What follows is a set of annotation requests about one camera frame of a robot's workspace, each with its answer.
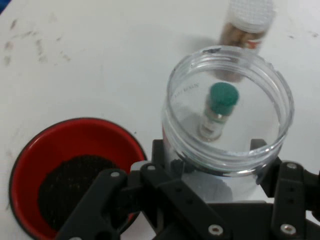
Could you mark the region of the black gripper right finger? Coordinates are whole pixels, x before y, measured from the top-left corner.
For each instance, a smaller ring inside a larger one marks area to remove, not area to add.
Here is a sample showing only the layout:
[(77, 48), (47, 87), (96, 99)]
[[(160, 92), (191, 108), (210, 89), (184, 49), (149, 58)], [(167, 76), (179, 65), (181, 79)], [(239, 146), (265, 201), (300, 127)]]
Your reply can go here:
[(249, 207), (251, 240), (318, 240), (320, 226), (306, 218), (320, 217), (320, 176), (300, 164), (282, 161), (278, 150), (266, 148), (256, 183), (273, 203), (255, 202)]

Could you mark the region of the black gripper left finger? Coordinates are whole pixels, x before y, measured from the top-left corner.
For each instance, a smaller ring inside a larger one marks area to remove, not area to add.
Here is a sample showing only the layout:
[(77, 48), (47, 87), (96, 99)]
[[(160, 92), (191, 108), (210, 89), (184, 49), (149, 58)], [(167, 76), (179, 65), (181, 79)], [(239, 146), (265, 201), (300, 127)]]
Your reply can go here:
[(60, 229), (58, 240), (118, 240), (119, 225), (142, 212), (157, 240), (230, 240), (228, 224), (183, 181), (164, 170), (164, 143), (152, 143), (139, 170), (102, 171)]

